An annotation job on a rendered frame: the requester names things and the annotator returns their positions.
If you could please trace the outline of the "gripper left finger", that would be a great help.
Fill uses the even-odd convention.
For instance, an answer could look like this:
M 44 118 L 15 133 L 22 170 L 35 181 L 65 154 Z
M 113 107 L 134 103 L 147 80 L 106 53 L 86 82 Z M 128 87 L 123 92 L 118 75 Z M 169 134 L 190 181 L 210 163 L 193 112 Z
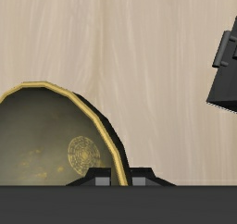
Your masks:
M 83 178 L 77 179 L 69 186 L 110 186 L 111 168 L 89 168 Z

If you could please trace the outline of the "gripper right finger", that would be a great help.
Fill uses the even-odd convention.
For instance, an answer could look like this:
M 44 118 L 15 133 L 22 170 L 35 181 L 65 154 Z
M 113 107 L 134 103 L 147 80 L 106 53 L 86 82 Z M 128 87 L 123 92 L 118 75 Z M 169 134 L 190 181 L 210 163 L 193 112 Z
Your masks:
M 131 168 L 133 186 L 173 186 L 173 183 L 157 177 L 151 168 Z

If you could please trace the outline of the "black gold-rimmed porcelain bowl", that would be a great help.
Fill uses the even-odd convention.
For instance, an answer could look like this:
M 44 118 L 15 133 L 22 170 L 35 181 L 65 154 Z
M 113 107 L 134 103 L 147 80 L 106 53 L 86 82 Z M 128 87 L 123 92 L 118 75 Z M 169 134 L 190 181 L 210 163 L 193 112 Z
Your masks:
M 89 168 L 111 168 L 112 186 L 131 185 L 124 146 L 90 102 L 46 81 L 0 96 L 0 186 L 68 186 Z

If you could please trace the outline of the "cabinet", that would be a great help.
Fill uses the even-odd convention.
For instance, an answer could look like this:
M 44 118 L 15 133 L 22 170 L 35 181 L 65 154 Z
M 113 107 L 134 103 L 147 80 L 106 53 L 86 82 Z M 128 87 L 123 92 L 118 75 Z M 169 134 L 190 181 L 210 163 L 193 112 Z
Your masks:
M 237 17 L 222 34 L 212 67 L 217 73 L 206 102 L 237 114 Z

